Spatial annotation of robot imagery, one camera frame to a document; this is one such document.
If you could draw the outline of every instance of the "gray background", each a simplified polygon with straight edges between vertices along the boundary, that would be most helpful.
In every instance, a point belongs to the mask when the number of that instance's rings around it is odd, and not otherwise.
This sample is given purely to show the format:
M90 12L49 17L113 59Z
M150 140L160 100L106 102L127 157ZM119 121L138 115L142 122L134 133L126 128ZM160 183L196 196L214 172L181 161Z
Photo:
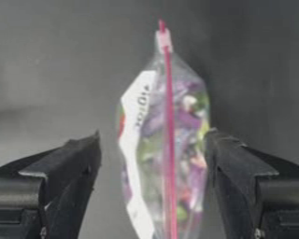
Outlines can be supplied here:
M205 78L213 125L299 162L299 0L0 0L0 165L99 129L82 239L137 238L114 116L150 57L158 17ZM201 238L224 238L210 190L201 230Z

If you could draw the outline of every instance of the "pink zipper line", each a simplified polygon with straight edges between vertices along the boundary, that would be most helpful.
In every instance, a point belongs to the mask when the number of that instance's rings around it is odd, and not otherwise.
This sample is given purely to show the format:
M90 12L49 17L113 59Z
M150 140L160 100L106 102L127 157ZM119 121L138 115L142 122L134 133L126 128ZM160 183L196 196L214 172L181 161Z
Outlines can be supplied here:
M158 33L165 33L164 21L158 21ZM164 68L165 68L165 166L164 166L164 206L166 238L177 239L177 214L176 214L176 164L174 164L174 112L173 112L173 82L169 46L162 47Z

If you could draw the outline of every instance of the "plastic bag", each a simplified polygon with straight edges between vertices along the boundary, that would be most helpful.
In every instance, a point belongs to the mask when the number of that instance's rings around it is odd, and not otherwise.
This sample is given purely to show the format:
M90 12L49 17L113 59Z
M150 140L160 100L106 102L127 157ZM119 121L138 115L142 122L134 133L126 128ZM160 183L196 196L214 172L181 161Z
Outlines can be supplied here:
M194 239L206 180L208 95L173 53L162 22L156 37L153 59L119 102L122 194L139 239Z

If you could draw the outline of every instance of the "clear plastic bag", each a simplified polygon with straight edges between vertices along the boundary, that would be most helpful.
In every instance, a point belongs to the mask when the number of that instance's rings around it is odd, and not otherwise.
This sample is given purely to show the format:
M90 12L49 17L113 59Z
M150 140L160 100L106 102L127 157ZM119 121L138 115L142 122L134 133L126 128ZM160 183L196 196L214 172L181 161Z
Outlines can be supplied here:
M201 140L208 128L204 82L172 52L161 25L153 59L119 102L122 194L139 239L198 236L206 180Z

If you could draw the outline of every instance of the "ziploc bag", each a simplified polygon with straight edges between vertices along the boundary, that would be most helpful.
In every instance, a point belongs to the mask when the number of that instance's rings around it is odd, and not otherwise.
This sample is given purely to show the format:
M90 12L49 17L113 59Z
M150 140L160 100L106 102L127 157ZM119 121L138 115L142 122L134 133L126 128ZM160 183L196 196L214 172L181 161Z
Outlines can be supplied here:
M152 61L121 96L118 145L126 212L138 239L194 239L206 165L209 102L160 22Z

